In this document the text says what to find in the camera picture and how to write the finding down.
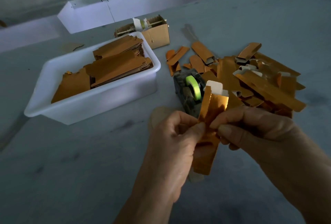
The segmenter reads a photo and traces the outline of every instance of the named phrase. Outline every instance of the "hand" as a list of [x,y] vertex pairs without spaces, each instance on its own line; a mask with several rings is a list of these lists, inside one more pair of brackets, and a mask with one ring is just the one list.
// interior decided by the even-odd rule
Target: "hand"
[[196,143],[205,133],[205,124],[197,122],[193,116],[175,111],[155,127],[133,190],[141,185],[162,185],[173,202],[178,200]]
[[331,161],[291,119],[237,107],[210,127],[218,129],[222,144],[247,152],[307,222],[331,220]]

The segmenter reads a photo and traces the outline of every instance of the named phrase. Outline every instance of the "gray table surface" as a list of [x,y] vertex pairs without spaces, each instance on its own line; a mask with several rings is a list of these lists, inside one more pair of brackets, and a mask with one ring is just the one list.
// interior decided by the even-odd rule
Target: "gray table surface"
[[[261,42],[261,52],[301,72],[299,81],[307,88],[297,98],[307,108],[294,120],[331,155],[331,0],[203,0],[160,14],[170,25],[171,44],[155,50],[162,63],[158,91],[71,126],[23,116],[43,63],[64,54],[68,42],[88,47],[111,39],[129,21],[0,55],[0,143],[10,141],[0,154],[1,223],[114,220],[142,162],[152,109],[180,106],[165,53],[190,46],[185,24],[219,57]],[[247,154],[220,146],[211,175],[184,185],[170,223],[303,220]]]

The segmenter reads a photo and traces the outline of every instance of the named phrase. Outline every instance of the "tape roll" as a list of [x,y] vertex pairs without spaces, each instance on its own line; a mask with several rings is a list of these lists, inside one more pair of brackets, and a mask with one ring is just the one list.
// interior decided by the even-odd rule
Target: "tape roll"
[[197,81],[195,80],[195,78],[190,75],[186,77],[186,85],[190,85],[193,88],[193,99],[194,100],[200,100],[201,99],[201,91],[200,91],[200,87],[199,84],[197,83]]

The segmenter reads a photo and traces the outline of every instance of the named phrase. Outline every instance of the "white plastic bin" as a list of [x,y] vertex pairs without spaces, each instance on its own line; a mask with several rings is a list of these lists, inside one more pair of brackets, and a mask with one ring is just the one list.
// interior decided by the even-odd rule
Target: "white plastic bin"
[[95,60],[94,50],[118,38],[62,55],[44,64],[24,114],[27,117],[41,114],[70,125],[155,93],[156,72],[161,63],[142,33],[134,32],[130,35],[143,39],[145,57],[152,60],[152,68],[51,104],[66,71],[77,72],[84,65],[92,63]]

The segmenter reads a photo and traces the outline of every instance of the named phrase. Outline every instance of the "open cardboard box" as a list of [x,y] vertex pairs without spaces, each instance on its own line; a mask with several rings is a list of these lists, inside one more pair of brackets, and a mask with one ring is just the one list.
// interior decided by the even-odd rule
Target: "open cardboard box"
[[[147,19],[152,28],[142,31],[144,38],[151,47],[155,49],[161,46],[170,44],[169,30],[167,21],[158,15],[156,17]],[[115,30],[115,38],[135,32],[134,24],[128,24]]]

